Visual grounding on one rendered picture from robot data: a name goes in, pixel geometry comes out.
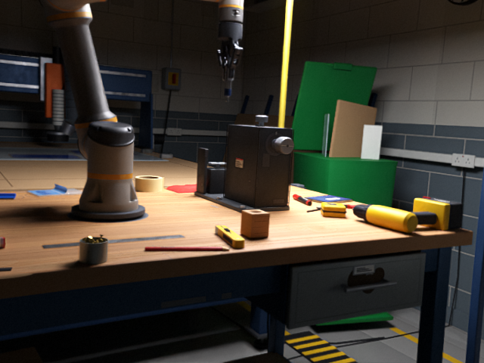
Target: yellow utility knife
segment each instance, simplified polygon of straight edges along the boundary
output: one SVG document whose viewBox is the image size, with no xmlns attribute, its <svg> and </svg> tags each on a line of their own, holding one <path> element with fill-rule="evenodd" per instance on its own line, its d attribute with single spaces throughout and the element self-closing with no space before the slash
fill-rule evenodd
<svg viewBox="0 0 484 363">
<path fill-rule="evenodd" d="M 215 234 L 220 236 L 221 239 L 223 239 L 233 248 L 244 248 L 245 239 L 231 229 L 228 229 L 226 225 L 216 225 Z"/>
</svg>

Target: gray floor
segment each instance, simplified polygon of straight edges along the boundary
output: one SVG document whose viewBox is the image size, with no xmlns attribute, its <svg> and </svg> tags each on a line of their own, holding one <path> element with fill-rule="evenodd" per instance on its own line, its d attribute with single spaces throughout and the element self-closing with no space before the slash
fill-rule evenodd
<svg viewBox="0 0 484 363">
<path fill-rule="evenodd" d="M 295 334 L 309 330 L 333 343 L 358 363 L 415 362 L 417 344 L 406 337 L 352 346 L 337 344 L 347 340 L 394 337 L 397 333 L 390 330 L 393 327 L 406 333 L 418 330 L 418 310 L 405 309 L 390 313 L 394 319 L 388 322 L 339 327 L 311 326 L 288 332 Z M 110 337 L 105 343 L 98 342 L 93 346 L 82 347 L 78 337 L 69 337 L 69 332 L 66 332 L 63 336 L 68 343 L 65 343 L 64 352 L 49 352 L 44 344 L 39 353 L 44 362 L 55 363 L 222 363 L 265 352 L 254 347 L 256 340 L 244 329 L 249 319 L 247 307 L 241 304 L 177 312 L 144 321 L 138 319 L 116 323 L 101 330 L 91 327 L 77 332 L 83 336 L 88 334 L 93 340 L 97 340 L 98 336 Z M 442 361 L 465 362 L 465 332 L 455 327 L 448 327 L 445 331 L 444 350 L 447 356 Z M 48 341 L 55 340 L 55 337 L 48 338 Z M 285 346 L 284 356 L 292 363 L 310 362 L 289 346 Z"/>
<path fill-rule="evenodd" d="M 0 160 L 85 160 L 77 149 L 53 147 L 0 147 Z M 135 152 L 135 161 L 167 161 Z"/>
</svg>

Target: masking tape roll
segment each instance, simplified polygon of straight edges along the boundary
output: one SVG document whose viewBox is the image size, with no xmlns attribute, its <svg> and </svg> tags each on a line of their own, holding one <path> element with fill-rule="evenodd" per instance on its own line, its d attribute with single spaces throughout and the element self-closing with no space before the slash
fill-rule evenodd
<svg viewBox="0 0 484 363">
<path fill-rule="evenodd" d="M 165 179 L 161 176 L 140 175 L 135 177 L 136 191 L 162 191 Z"/>
</svg>

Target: label on black box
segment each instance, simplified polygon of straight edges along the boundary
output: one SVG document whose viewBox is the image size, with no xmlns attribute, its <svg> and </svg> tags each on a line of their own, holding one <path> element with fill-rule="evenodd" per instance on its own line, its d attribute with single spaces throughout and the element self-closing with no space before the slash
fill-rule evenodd
<svg viewBox="0 0 484 363">
<path fill-rule="evenodd" d="M 235 158 L 235 167 L 236 168 L 244 168 L 244 159 L 240 159 L 238 157 Z"/>
</svg>

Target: gray metal drawer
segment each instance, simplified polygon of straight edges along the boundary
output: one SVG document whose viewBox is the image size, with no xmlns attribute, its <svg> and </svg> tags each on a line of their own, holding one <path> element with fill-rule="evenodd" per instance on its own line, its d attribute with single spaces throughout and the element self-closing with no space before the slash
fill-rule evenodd
<svg viewBox="0 0 484 363">
<path fill-rule="evenodd" d="M 287 326 L 419 306 L 424 272 L 425 253 L 292 267 Z"/>
</svg>

